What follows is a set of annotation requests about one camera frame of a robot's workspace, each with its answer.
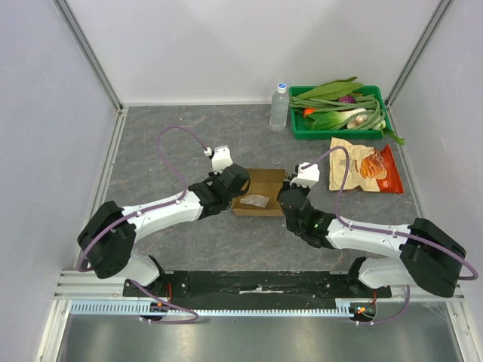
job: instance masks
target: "open brown box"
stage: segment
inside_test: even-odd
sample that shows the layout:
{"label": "open brown box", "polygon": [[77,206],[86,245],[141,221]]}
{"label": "open brown box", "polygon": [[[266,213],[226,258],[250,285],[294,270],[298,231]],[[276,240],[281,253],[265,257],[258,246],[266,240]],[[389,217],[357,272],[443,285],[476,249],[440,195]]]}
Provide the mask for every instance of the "open brown box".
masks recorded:
{"label": "open brown box", "polygon": [[[281,211],[277,195],[283,180],[287,178],[287,172],[283,169],[271,168],[248,168],[250,174],[250,189],[246,195],[233,200],[232,209],[236,216],[284,216]],[[249,195],[260,195],[269,198],[269,203],[263,209],[240,202]]]}

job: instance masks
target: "green plastic basket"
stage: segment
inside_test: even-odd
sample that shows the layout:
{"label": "green plastic basket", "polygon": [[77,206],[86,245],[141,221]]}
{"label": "green plastic basket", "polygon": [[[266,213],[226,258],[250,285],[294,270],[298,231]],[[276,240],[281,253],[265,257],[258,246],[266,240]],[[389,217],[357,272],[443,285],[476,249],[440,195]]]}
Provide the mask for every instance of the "green plastic basket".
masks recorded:
{"label": "green plastic basket", "polygon": [[[290,87],[289,94],[298,96],[313,88],[307,86]],[[373,94],[379,101],[381,109],[386,112],[386,127],[392,130],[379,88],[375,85],[365,85],[355,90],[355,93],[365,96]],[[303,123],[303,115],[301,113],[295,112],[293,108],[291,108],[290,112],[292,114],[292,130],[296,140],[329,140],[332,137],[344,138],[345,140],[379,140],[383,138],[380,130],[309,130]]]}

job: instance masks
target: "snack bag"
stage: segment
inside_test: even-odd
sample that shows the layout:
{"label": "snack bag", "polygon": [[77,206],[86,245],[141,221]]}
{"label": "snack bag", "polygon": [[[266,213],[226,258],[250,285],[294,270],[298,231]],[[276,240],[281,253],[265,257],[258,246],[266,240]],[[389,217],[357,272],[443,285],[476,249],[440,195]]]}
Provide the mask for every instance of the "snack bag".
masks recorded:
{"label": "snack bag", "polygon": [[[380,151],[374,147],[354,146],[345,140],[332,138],[331,148],[335,146],[343,146],[349,153],[349,173],[344,190],[361,186],[361,189],[369,192],[394,192],[397,194],[404,192],[389,145]],[[329,189],[338,191],[346,170],[346,154],[338,149],[330,154],[330,158]]]}

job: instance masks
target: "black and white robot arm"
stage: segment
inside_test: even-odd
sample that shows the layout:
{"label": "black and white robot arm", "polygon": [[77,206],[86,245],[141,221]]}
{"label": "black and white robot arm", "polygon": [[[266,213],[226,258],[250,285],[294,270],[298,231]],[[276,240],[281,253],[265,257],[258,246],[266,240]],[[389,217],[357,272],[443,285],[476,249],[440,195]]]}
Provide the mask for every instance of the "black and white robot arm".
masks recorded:
{"label": "black and white robot arm", "polygon": [[182,192],[158,201],[136,206],[119,207],[114,201],[101,205],[78,237],[78,244],[86,250],[88,245],[113,221],[133,213],[111,232],[105,234],[87,254],[87,260],[98,278],[114,275],[137,281],[143,286],[163,278],[163,270],[151,256],[134,249],[134,244],[147,235],[181,222],[204,219],[230,207],[232,199],[244,195],[250,177],[246,169],[234,164],[227,146],[206,152],[213,172],[200,183]]}
{"label": "black and white robot arm", "polygon": [[[461,264],[439,250],[398,236],[397,233],[421,236],[462,258],[466,255],[463,247],[426,219],[416,219],[412,225],[378,225],[344,218],[344,225],[336,215],[316,210],[310,204],[307,195],[320,175],[317,164],[304,169],[307,165],[298,165],[296,172],[284,181],[278,194],[287,229],[313,247],[356,249],[386,257],[357,258],[348,274],[348,278],[352,279],[349,281],[351,289],[357,292],[358,288],[365,290],[387,285],[417,284],[437,296],[453,296]],[[351,225],[366,226],[386,233],[354,229]]]}

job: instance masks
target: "red onion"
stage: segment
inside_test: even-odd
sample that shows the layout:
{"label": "red onion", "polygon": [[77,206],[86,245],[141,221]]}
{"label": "red onion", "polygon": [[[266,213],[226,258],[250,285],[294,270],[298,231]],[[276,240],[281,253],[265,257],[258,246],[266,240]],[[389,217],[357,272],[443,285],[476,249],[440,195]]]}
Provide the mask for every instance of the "red onion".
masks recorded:
{"label": "red onion", "polygon": [[353,96],[341,97],[341,98],[339,98],[339,102],[342,102],[342,103],[357,103]]}

